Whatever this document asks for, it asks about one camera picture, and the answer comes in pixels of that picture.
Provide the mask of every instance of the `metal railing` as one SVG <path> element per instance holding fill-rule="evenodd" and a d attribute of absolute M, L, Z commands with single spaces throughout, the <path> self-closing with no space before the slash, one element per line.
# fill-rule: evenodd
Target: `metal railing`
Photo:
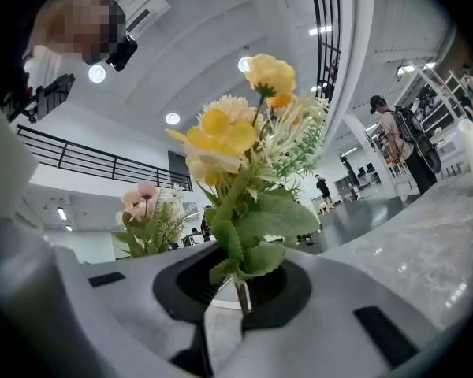
<path fill-rule="evenodd" d="M 106 153 L 21 125 L 17 126 L 17 135 L 44 165 L 131 183 L 152 182 L 156 186 L 167 183 L 169 187 L 176 183 L 186 191 L 192 191 L 189 175 Z"/>
<path fill-rule="evenodd" d="M 315 96 L 331 101 L 340 62 L 340 0 L 314 0 L 314 8 L 318 30 L 317 91 Z"/>

